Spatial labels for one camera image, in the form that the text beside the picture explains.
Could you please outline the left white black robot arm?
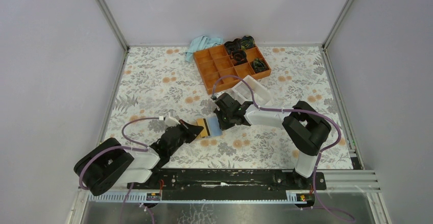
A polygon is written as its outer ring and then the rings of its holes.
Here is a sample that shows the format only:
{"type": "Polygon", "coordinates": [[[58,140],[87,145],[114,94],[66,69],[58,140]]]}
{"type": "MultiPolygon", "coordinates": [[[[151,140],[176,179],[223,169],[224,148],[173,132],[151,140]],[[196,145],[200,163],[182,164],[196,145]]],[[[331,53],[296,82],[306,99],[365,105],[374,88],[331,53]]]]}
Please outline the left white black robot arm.
{"type": "Polygon", "coordinates": [[[122,145],[116,138],[109,138],[81,158],[74,166],[79,177],[79,186],[99,196],[115,185],[141,183],[151,189],[158,184],[160,168],[184,144],[193,142],[204,126],[191,125],[169,115],[156,118],[167,126],[160,138],[146,145],[129,138],[126,127],[121,133],[131,146],[122,145]]]}

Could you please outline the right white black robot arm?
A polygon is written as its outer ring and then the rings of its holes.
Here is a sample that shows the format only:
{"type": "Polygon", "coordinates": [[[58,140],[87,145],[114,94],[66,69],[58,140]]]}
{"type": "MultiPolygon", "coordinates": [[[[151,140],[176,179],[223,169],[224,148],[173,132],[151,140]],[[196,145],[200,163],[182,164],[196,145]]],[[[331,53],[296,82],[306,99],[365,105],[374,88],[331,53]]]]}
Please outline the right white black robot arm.
{"type": "Polygon", "coordinates": [[[227,93],[212,100],[221,130],[233,126],[268,126],[287,132],[299,151],[294,168],[293,183],[299,189],[306,189],[313,183],[313,173],[323,143],[327,140],[331,127],[339,129],[329,117],[316,112],[310,104],[298,101],[292,109],[261,107],[255,102],[236,101],[227,93]]]}

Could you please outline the beige card holder wallet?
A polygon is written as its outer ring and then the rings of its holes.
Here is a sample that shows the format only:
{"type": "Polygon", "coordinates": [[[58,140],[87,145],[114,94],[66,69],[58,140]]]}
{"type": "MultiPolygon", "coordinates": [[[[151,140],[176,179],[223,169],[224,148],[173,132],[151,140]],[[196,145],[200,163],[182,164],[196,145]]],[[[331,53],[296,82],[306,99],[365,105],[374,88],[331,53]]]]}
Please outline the beige card holder wallet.
{"type": "Polygon", "coordinates": [[[196,137],[196,139],[205,139],[211,137],[222,136],[223,131],[220,128],[218,118],[216,116],[211,116],[207,118],[198,118],[196,120],[198,126],[202,126],[202,132],[196,137]]]}

